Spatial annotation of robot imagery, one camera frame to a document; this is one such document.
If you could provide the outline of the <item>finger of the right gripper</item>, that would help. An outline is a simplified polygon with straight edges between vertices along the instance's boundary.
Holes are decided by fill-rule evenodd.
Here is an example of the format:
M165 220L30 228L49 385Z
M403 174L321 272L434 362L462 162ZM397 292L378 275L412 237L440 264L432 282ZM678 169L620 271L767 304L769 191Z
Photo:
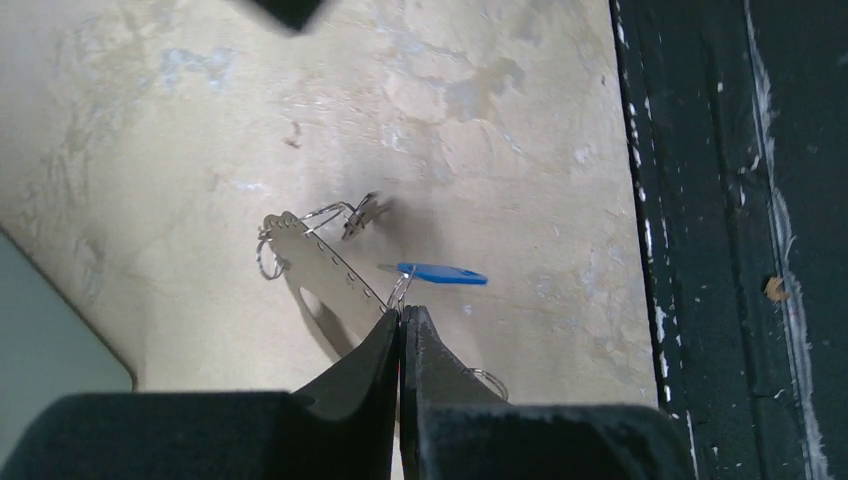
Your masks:
M248 4L294 32L306 30L329 4L327 0L249 0Z

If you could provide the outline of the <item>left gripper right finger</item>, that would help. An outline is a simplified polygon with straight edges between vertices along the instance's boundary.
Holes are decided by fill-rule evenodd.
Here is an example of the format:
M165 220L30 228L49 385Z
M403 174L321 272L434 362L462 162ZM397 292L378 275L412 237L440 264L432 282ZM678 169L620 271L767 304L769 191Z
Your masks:
M401 316L400 451L408 479L692 479L670 418L641 405L513 405Z

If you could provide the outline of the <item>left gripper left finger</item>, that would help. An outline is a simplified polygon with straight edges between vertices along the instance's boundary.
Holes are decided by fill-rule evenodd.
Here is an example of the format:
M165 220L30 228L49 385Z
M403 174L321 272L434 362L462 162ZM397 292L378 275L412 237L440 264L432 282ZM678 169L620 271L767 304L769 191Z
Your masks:
M387 479L399 313L299 390L63 397L26 429L5 479Z

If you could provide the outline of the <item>white oval keyring holder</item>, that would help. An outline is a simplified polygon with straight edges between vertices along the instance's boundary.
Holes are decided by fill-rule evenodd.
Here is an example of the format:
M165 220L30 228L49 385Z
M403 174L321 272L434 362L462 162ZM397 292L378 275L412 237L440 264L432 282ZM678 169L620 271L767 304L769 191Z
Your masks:
M322 224L347 212L342 237L349 240L384 209L369 193L357 206L339 201L303 216L269 214L259 228L256 262L263 266L266 253L274 261L272 270L261 269L262 277L284 278L300 308L305 293L317 298L323 312L313 320L339 357L303 387L303 395L320 407L338 398L360 401L371 391L448 404L506 403L508 390L497 377L465 365L442 341L427 309L405 304L411 285L425 281L393 273L396 283L381 298L318 234ZM308 225L315 217L321 224Z

